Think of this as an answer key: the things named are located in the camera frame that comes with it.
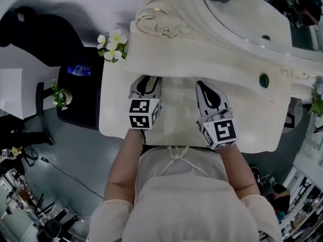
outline white sleeve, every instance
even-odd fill
[[[115,242],[122,238],[133,205],[124,200],[102,202],[91,218],[89,242]]]
[[[260,241],[283,241],[275,211],[265,197],[250,195],[241,201],[257,224]]]

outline white flower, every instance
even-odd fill
[[[323,77],[317,76],[315,79],[315,85],[317,93],[323,96]]]
[[[99,35],[99,37],[97,38],[97,42],[99,42],[99,45],[97,46],[97,49],[103,48],[103,46],[105,44],[105,36],[104,35]]]
[[[120,29],[116,29],[110,33],[109,42],[116,42],[121,44],[126,44],[128,41],[127,37],[121,33]]]
[[[104,58],[107,60],[111,60],[112,58],[120,59],[122,56],[121,51],[116,50],[118,43],[110,42],[106,45],[106,48],[110,51],[104,53]]]

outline flower pot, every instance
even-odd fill
[[[60,89],[61,92],[63,92],[66,96],[66,105],[69,105],[72,101],[73,95],[70,93],[67,89]]]

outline cable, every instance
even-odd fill
[[[74,179],[76,182],[80,183],[82,186],[84,186],[86,189],[88,189],[90,192],[94,193],[96,196],[100,197],[103,199],[103,197],[99,194],[97,194],[95,191],[91,190],[90,188],[88,188],[85,184],[83,184],[82,182],[80,182],[79,180],[77,180],[76,178],[72,177],[71,175],[68,175],[67,173],[65,173],[64,171],[62,171],[60,168],[56,167],[54,164],[52,164],[48,159],[42,157],[41,158],[42,161],[51,164],[54,168],[58,169],[60,172],[64,173],[65,175],[69,176],[70,178]]]

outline water bottle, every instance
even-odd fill
[[[67,67],[67,72],[75,76],[90,76],[92,74],[91,67],[75,65],[72,67]]]

